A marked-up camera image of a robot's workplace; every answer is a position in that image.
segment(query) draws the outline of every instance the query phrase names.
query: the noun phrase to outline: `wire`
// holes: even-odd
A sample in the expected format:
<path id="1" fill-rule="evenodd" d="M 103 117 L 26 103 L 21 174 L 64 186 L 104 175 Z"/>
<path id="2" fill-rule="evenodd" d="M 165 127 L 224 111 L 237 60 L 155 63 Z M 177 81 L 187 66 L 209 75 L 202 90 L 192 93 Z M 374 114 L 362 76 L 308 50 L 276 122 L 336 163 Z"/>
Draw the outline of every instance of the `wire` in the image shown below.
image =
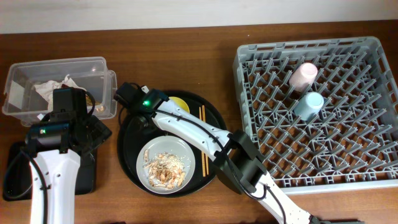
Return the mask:
<path id="1" fill-rule="evenodd" d="M 189 119 L 187 119 L 187 118 L 183 118 L 183 117 L 181 117 L 181 116 L 177 116 L 177 115 L 175 115 L 175 114 L 172 114 L 172 113 L 169 113 L 169 112 L 166 112 L 166 111 L 162 111 L 162 110 L 155 110 L 155 112 L 163 113 L 163 114 L 172 116 L 172 117 L 174 117 L 174 118 L 181 119 L 182 121 L 186 121 L 186 122 L 188 122 L 188 123 L 191 123 L 191 124 L 197 126 L 198 128 L 200 128 L 200 129 L 201 129 L 202 131 L 204 131 L 206 134 L 208 134 L 209 137 L 211 137 L 211 138 L 219 145 L 219 147 L 220 147 L 220 149 L 221 149 L 221 152 L 222 152 L 223 155 L 225 156 L 225 159 L 226 159 L 226 161 L 227 161 L 227 165 L 228 165 L 229 169 L 231 170 L 232 175 L 234 176 L 236 183 L 238 183 L 239 188 L 241 188 L 241 190 L 242 190 L 248 197 L 250 197 L 251 199 L 254 199 L 254 200 L 264 200 L 264 199 L 265 199 L 265 197 L 266 197 L 266 186 L 265 186 L 265 185 L 264 185 L 264 195 L 263 195 L 262 197 L 255 197 L 255 196 L 253 196 L 253 195 L 249 192 L 249 190 L 240 182 L 239 177 L 238 177 L 238 175 L 236 174 L 236 172 L 235 172 L 235 170 L 234 170 L 234 167 L 232 166 L 231 159 L 229 158 L 227 152 L 225 151 L 225 149 L 224 149 L 222 143 L 220 143 L 220 141 L 218 140 L 218 138 L 217 138 L 216 136 L 214 136 L 213 134 L 211 134 L 207 129 L 205 129 L 204 127 L 200 126 L 198 123 L 196 123 L 196 122 L 194 122 L 194 121 L 191 121 L 191 120 L 189 120 Z"/>
<path id="2" fill-rule="evenodd" d="M 39 175 L 40 181 L 42 183 L 42 188 L 40 188 L 40 190 L 43 190 L 43 224 L 47 224 L 48 212 L 49 212 L 49 200 L 48 200 L 48 195 L 47 195 L 47 184 L 45 183 L 43 173 L 40 170 L 39 166 L 37 165 L 36 161 L 30 155 L 28 155 L 28 153 L 24 152 L 22 149 L 21 149 L 21 153 L 33 165 L 33 167 L 35 168 L 37 174 Z"/>
<path id="3" fill-rule="evenodd" d="M 120 111 L 119 111 L 118 121 L 119 121 L 119 126 L 120 126 L 120 127 L 122 126 L 121 115 L 122 115 L 122 112 L 123 112 L 124 109 L 125 109 L 125 107 L 123 106 L 123 107 L 120 109 Z"/>
<path id="4" fill-rule="evenodd" d="M 9 173 L 10 173 L 10 171 L 11 171 L 11 167 L 13 167 L 14 165 L 15 165 L 15 163 L 18 161 L 18 159 L 21 157 L 21 152 L 19 152 L 18 153 L 18 155 L 16 156 L 16 157 L 14 157 L 13 158 L 13 160 L 10 162 L 10 164 L 9 164 L 9 166 L 8 166 L 8 168 L 7 168 L 7 170 L 6 170 L 6 174 L 4 174 L 4 181 L 3 181 L 3 193 L 5 194 L 5 196 L 8 198 L 8 199 L 11 199 L 11 200 L 17 200 L 17 199 L 20 199 L 20 198 L 22 198 L 23 196 L 25 196 L 27 193 L 29 193 L 29 191 L 31 190 L 31 188 L 32 188 L 32 184 L 23 192 L 23 193 L 21 193 L 21 194 L 19 194 L 19 195 L 11 195 L 11 194 L 9 194 L 8 193 L 8 191 L 7 191 L 7 178 L 8 178 L 8 175 L 9 175 Z"/>
<path id="5" fill-rule="evenodd" d="M 89 118 L 89 117 L 90 117 L 91 115 L 93 115 L 93 113 L 94 113 L 94 109 L 95 109 L 95 99 L 94 99 L 94 96 L 93 96 L 90 92 L 86 91 L 86 94 L 87 94 L 88 98 L 91 100 L 91 104 L 93 105 L 93 106 L 91 107 L 90 112 L 88 112 L 88 114 L 87 114 L 87 117 Z"/>
<path id="6" fill-rule="evenodd" d="M 44 117 L 40 120 L 40 123 L 49 121 L 50 120 L 50 115 L 51 115 L 51 112 L 49 112 L 46 115 L 44 115 Z"/>
<path id="7" fill-rule="evenodd" d="M 269 193 L 273 196 L 273 198 L 275 199 L 276 203 L 278 203 L 280 210 L 282 211 L 283 214 L 283 218 L 284 218 L 284 224 L 286 224 L 286 214 L 285 214 L 285 210 L 282 207 L 282 204 L 280 203 L 280 201 L 278 200 L 278 198 L 275 196 L 275 194 L 272 192 L 271 188 L 269 186 L 267 186 L 267 190 L 269 191 Z"/>
<path id="8" fill-rule="evenodd" d="M 137 83 L 129 83 L 130 85 L 135 85 L 137 87 L 137 90 L 141 89 L 141 86 L 139 86 Z"/>

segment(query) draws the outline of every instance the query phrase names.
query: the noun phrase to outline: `yellow bowl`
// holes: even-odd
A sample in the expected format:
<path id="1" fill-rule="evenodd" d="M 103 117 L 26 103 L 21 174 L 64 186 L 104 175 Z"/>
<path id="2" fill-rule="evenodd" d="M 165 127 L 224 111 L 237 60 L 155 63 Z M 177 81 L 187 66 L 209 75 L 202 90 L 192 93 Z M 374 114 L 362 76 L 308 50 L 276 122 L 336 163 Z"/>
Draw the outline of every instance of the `yellow bowl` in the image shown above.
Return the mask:
<path id="1" fill-rule="evenodd" d="M 185 101 L 183 101 L 181 98 L 175 97 L 175 96 L 170 96 L 169 97 L 172 101 L 174 101 L 179 107 L 181 107 L 183 110 L 189 113 L 189 107 Z"/>

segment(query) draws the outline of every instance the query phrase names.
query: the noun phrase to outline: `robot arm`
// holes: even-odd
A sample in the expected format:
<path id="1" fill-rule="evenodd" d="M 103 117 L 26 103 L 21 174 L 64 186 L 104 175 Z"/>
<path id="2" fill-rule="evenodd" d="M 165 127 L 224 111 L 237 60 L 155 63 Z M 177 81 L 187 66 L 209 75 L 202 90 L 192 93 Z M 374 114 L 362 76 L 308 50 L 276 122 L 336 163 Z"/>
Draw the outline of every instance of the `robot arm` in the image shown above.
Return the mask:
<path id="1" fill-rule="evenodd" d="M 232 134 L 213 127 L 181 109 L 158 90 L 149 91 L 145 86 L 142 91 L 144 94 L 138 100 L 140 105 L 133 108 L 149 113 L 158 128 L 181 137 L 206 153 L 217 166 L 220 181 L 231 190 L 257 198 L 281 224 L 311 223 L 311 214 L 296 206 L 274 183 L 260 161 L 259 151 L 247 134 L 242 131 Z M 118 97 L 122 98 L 123 94 L 117 95 L 116 99 Z M 239 152 L 228 161 L 228 156 L 223 156 L 223 153 L 231 152 L 232 148 Z"/>
<path id="2" fill-rule="evenodd" d="M 166 113 L 176 115 L 177 117 L 170 116 Z M 189 119 L 190 121 L 196 123 L 202 128 L 205 128 L 208 132 L 210 132 L 219 140 L 223 147 L 226 147 L 229 144 L 229 137 L 231 136 L 231 133 L 229 131 L 215 128 L 201 121 L 200 119 L 181 109 L 172 100 L 163 101 L 157 107 L 156 114 L 152 116 L 152 120 L 158 128 L 173 133 L 186 140 L 193 146 L 197 147 L 199 150 L 206 153 L 208 157 L 214 162 L 216 160 L 216 152 L 221 152 L 223 148 L 220 148 L 220 146 L 215 143 L 213 138 L 211 138 L 197 125 L 184 121 L 182 120 L 182 118 Z M 291 199 L 289 199 L 288 196 L 286 196 L 286 194 L 284 194 L 280 188 L 278 188 L 268 172 L 263 173 L 257 183 L 254 184 L 254 186 L 256 190 L 254 193 L 252 193 L 252 195 L 258 198 L 260 198 L 264 194 L 266 195 L 264 199 L 259 200 L 259 203 L 264 208 L 266 208 L 280 224 L 310 223 L 311 214 L 309 214 L 305 210 L 302 210 L 296 204 L 294 204 L 294 202 L 291 201 Z M 268 189 L 268 193 L 272 192 L 272 194 L 274 195 L 264 192 L 266 189 Z"/>
<path id="3" fill-rule="evenodd" d="M 87 113 L 81 89 L 53 92 L 54 110 L 30 127 L 21 153 L 30 160 L 32 209 L 30 223 L 74 223 L 75 185 L 80 156 L 95 150 L 112 132 Z"/>
<path id="4" fill-rule="evenodd" d="M 30 223 L 43 223 L 47 212 L 47 223 L 73 223 L 75 216 L 75 184 L 80 167 L 80 156 L 68 150 L 40 152 L 34 158 L 42 171 L 47 185 L 47 210 L 43 209 L 45 199 L 39 174 L 30 163 L 32 172 L 32 208 Z"/>

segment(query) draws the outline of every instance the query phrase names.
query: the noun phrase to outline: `light blue cup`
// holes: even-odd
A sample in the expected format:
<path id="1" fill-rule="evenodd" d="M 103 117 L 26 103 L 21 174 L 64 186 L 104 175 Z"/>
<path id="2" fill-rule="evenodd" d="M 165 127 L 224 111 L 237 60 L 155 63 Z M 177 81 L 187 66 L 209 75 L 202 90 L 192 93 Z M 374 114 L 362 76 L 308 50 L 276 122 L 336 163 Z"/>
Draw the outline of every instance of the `light blue cup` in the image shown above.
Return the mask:
<path id="1" fill-rule="evenodd" d="M 323 106 L 323 97 L 319 93 L 307 93 L 294 108 L 296 116 L 301 116 L 303 121 L 307 121 L 313 115 L 319 113 Z"/>

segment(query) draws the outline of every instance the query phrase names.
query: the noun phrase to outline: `round black tray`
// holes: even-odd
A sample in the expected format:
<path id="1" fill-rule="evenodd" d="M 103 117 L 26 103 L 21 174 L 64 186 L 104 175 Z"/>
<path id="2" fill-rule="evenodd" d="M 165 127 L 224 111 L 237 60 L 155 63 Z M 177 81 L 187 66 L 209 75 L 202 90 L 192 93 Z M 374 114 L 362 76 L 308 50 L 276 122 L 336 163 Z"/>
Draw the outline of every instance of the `round black tray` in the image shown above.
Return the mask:
<path id="1" fill-rule="evenodd" d="M 206 123 L 220 129 L 226 129 L 225 122 L 221 117 L 220 113 L 216 110 L 216 108 L 203 99 L 202 97 L 195 95 L 193 93 L 189 93 L 186 91 L 164 91 L 167 96 L 176 96 L 183 99 L 188 107 L 190 108 L 190 114 L 199 118 L 199 107 L 205 105 L 206 111 Z M 202 163 L 201 163 L 201 151 L 196 147 L 192 146 L 193 154 L 195 155 L 195 172 L 193 173 L 193 177 L 191 181 L 178 192 L 162 195 L 153 193 L 150 190 L 146 189 L 140 182 L 137 176 L 136 170 L 136 162 L 137 156 L 144 147 L 144 145 L 150 140 L 165 135 L 173 135 L 171 133 L 165 132 L 154 126 L 150 123 L 146 122 L 148 118 L 145 115 L 136 113 L 129 114 L 123 121 L 123 124 L 119 131 L 118 136 L 118 157 L 119 163 L 124 171 L 124 173 L 130 178 L 130 180 L 140 189 L 145 190 L 146 192 L 160 196 L 160 197 L 181 197 L 184 195 L 188 195 L 194 193 L 208 183 L 210 183 L 215 177 L 215 171 L 213 168 L 213 164 L 209 161 L 209 175 L 203 177 L 202 172 Z"/>

